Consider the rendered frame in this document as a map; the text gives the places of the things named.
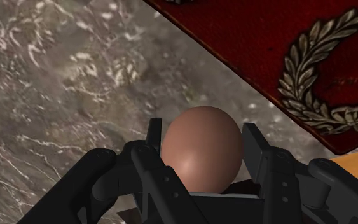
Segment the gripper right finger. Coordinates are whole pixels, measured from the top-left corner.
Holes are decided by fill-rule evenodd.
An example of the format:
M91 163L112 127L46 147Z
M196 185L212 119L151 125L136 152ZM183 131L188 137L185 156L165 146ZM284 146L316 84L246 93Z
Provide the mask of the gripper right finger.
M305 165L270 146L253 123L242 127L244 162L264 200L263 224L358 224L358 179L337 163Z

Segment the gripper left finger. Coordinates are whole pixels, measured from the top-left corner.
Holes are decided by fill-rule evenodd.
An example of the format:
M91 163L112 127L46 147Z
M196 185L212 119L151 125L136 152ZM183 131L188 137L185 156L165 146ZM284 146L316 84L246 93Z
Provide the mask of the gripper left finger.
M142 224L208 224L173 168L159 156L162 121L149 121L145 140L128 142L117 155L95 148L17 224L98 224L122 195L139 197Z

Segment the brown egg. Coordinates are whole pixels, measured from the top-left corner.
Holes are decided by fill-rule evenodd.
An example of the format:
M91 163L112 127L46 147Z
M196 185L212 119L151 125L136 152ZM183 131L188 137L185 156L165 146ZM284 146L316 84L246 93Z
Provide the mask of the brown egg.
M243 158L240 129L219 108L186 110L169 125L161 158L189 192L222 193L236 178Z

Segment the red book with gold wreath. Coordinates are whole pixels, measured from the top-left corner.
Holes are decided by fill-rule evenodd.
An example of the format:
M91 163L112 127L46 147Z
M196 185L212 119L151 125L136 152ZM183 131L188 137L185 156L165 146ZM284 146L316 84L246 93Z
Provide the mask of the red book with gold wreath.
M358 147L358 0L144 0L337 155Z

